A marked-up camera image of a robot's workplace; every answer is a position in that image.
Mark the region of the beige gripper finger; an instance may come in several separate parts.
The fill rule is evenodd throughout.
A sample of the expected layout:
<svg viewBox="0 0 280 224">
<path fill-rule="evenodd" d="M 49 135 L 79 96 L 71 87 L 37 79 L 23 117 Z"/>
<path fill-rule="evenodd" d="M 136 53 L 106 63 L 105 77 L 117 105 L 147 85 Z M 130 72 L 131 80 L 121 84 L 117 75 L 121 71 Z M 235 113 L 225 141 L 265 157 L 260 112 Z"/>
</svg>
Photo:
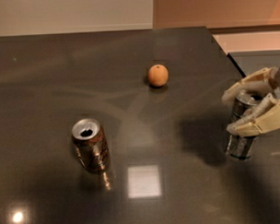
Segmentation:
<svg viewBox="0 0 280 224">
<path fill-rule="evenodd" d="M 272 93 L 277 87 L 276 67 L 260 69 L 235 83 L 224 91 L 222 101 L 233 101 L 241 92 L 254 92 L 259 95 Z"/>
<path fill-rule="evenodd" d="M 280 100 L 272 94 L 267 94 L 249 115 L 227 126 L 232 135 L 240 137 L 267 134 L 279 128 Z"/>
</svg>

